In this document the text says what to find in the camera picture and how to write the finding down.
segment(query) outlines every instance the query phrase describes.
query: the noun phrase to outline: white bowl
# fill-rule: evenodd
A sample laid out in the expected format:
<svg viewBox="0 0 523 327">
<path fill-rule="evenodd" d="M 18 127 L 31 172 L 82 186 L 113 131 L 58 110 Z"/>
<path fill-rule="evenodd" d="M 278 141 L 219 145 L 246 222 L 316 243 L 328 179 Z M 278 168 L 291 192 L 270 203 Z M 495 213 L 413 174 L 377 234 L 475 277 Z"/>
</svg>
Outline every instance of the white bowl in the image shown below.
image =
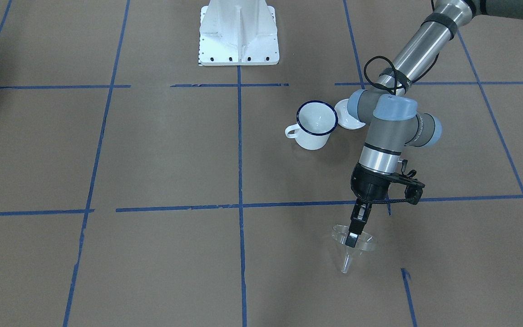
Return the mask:
<svg viewBox="0 0 523 327">
<path fill-rule="evenodd" d="M 338 124 L 345 129 L 351 130 L 359 129 L 366 125 L 348 113 L 348 109 L 346 108 L 347 103 L 348 99 L 340 100 L 334 107 L 334 110 L 336 110 L 336 114 L 338 115 Z"/>
</svg>

